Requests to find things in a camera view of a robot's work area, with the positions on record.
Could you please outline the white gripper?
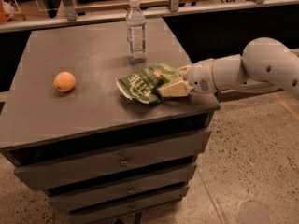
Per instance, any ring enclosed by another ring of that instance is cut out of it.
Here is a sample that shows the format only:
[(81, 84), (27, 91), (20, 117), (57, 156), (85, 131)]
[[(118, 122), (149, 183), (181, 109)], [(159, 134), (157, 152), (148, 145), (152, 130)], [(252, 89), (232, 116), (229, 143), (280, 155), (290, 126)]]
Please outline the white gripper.
[(209, 94), (217, 91), (212, 76), (213, 59), (207, 59), (191, 66), (186, 65), (177, 69), (178, 73), (187, 80), (173, 80), (157, 88), (163, 98), (185, 97), (192, 90), (198, 94)]

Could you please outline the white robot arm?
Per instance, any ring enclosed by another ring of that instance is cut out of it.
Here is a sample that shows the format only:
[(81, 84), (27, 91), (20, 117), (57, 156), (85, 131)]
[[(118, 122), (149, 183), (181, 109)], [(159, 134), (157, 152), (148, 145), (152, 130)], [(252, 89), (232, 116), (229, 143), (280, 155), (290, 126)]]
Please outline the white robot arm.
[(242, 54), (180, 67), (179, 77), (157, 89), (163, 97), (233, 90), (266, 93), (283, 89), (299, 99), (299, 57), (279, 41), (250, 41)]

